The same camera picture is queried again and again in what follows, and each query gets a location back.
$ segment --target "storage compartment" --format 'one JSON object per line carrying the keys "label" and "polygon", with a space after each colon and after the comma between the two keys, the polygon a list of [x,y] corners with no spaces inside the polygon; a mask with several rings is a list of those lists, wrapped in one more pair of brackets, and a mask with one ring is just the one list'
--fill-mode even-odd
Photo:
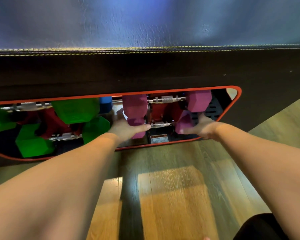
{"label": "storage compartment", "polygon": [[[237,90],[234,100],[226,88]],[[195,126],[200,113],[220,120],[240,94],[228,86],[0,102],[0,156],[44,160],[75,149],[106,133],[120,108],[131,126],[147,123],[151,129],[117,150],[199,140],[182,130]]]}

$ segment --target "black shorts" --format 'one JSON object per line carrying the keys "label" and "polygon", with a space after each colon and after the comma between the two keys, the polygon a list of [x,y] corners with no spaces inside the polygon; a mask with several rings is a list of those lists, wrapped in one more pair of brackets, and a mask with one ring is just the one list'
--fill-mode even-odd
{"label": "black shorts", "polygon": [[233,240],[289,240],[271,213],[249,218],[239,229]]}

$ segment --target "forearm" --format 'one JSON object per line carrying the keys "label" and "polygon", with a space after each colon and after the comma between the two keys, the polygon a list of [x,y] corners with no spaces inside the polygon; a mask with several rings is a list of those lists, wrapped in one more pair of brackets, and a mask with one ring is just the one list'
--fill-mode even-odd
{"label": "forearm", "polygon": [[252,136],[231,125],[216,129],[216,140],[292,238],[300,239],[300,149]]}
{"label": "forearm", "polygon": [[[0,185],[0,221],[5,226],[0,232],[7,233],[8,228],[20,232],[22,238],[29,229],[39,228],[56,239],[61,239],[58,233],[62,237],[67,233],[84,234],[106,177],[108,158],[117,144],[116,135],[106,133]],[[11,217],[14,214],[18,222]],[[11,221],[11,226],[7,227],[7,221]],[[71,235],[66,239],[78,237]]]}

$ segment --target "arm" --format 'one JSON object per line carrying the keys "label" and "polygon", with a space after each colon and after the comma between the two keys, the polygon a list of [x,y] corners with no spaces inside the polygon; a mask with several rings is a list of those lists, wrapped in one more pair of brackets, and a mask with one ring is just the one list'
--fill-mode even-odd
{"label": "arm", "polygon": [[300,149],[250,135],[202,115],[185,129],[219,141],[291,239],[300,239]]}
{"label": "arm", "polygon": [[120,110],[108,133],[1,184],[0,239],[85,239],[116,147],[148,129]]}

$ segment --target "yellow stitching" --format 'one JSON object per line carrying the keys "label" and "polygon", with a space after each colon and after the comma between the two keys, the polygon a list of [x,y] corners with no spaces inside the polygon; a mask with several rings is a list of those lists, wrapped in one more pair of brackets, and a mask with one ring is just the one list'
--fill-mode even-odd
{"label": "yellow stitching", "polygon": [[261,50],[295,50],[300,48],[259,48],[259,49],[227,49],[227,50],[165,50],[148,52],[105,52],[105,53],[59,53],[59,54],[7,54],[0,56],[59,56],[59,55],[108,55],[108,54],[149,54],[149,53],[181,53],[181,52],[224,52],[224,51],[261,51]]}
{"label": "yellow stitching", "polygon": [[109,48],[30,48],[30,49],[0,49],[8,52],[36,52],[36,51],[95,51],[95,50],[131,50],[131,49],[168,49],[168,48],[222,48],[222,47],[253,47],[253,46],[288,46],[300,44],[238,44],[238,45],[202,45],[202,46],[160,46],[160,47],[109,47]]}

